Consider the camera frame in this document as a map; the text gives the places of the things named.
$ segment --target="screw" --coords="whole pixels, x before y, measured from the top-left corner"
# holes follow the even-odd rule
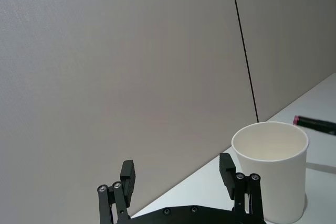
[[[192,213],[195,214],[198,211],[198,208],[197,207],[192,207],[190,210],[191,210]]]
[[[114,188],[119,188],[119,187],[121,187],[121,183],[117,182],[117,183],[115,183],[115,184],[113,185],[113,187],[114,187]]]
[[[163,210],[163,214],[164,214],[164,215],[170,215],[170,213],[171,213],[171,211],[170,211],[169,208],[165,208],[165,209]]]
[[[99,187],[99,191],[105,191],[105,190],[106,190],[106,186]]]
[[[253,174],[253,175],[251,175],[251,178],[252,178],[253,180],[258,180],[258,179],[259,179],[259,176],[258,176],[257,174]]]
[[[238,179],[243,179],[243,178],[244,178],[244,174],[242,174],[242,173],[237,173],[237,174],[236,174],[236,177],[237,177]]]

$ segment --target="marker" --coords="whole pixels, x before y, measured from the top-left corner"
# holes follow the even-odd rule
[[[316,131],[324,132],[331,135],[336,135],[336,123],[306,118],[296,115],[293,121],[294,125],[303,126]]]

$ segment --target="white paper cup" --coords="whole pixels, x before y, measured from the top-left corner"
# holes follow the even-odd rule
[[[281,122],[255,123],[233,136],[232,148],[243,173],[261,176],[265,219],[289,224],[301,218],[308,145],[303,130]]]

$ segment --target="table surface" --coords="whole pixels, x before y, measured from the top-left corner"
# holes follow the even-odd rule
[[[326,78],[303,96],[269,119],[292,123],[295,115],[336,122],[336,73]],[[309,137],[306,170],[306,208],[296,223],[335,223],[336,207],[336,137],[304,129]],[[238,159],[230,147],[237,171]],[[232,209],[226,187],[219,174],[219,156],[177,184],[133,217],[164,207],[201,205]]]

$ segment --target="wall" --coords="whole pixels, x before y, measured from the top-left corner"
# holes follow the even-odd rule
[[[336,71],[336,0],[237,0],[259,119]]]
[[[130,213],[256,122],[234,0],[0,0],[2,223],[98,223],[133,158]]]

